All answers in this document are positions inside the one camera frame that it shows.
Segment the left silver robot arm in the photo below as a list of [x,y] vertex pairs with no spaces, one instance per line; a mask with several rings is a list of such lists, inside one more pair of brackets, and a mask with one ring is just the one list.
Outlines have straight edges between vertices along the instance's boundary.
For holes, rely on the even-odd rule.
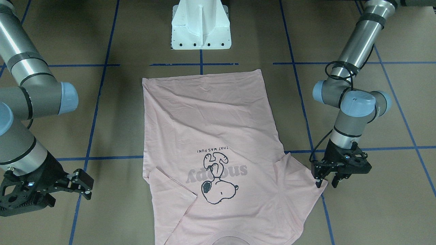
[[367,174],[372,166],[359,147],[366,125],[391,108],[390,96],[382,91],[365,91],[355,87],[355,78],[369,57],[387,19],[399,6],[397,0],[368,0],[363,13],[338,60],[325,67],[327,79],[320,80],[312,90],[314,100],[339,109],[322,160],[310,155],[311,173],[317,188],[334,173],[333,187],[352,174]]

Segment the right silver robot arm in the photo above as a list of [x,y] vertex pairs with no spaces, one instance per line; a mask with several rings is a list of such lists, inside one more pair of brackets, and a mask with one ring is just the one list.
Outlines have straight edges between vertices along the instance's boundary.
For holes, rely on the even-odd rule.
[[76,192],[90,200],[94,179],[83,169],[69,174],[22,121],[70,113],[78,93],[58,82],[39,54],[9,0],[1,1],[1,58],[17,82],[1,89],[1,216],[53,207],[52,193]]

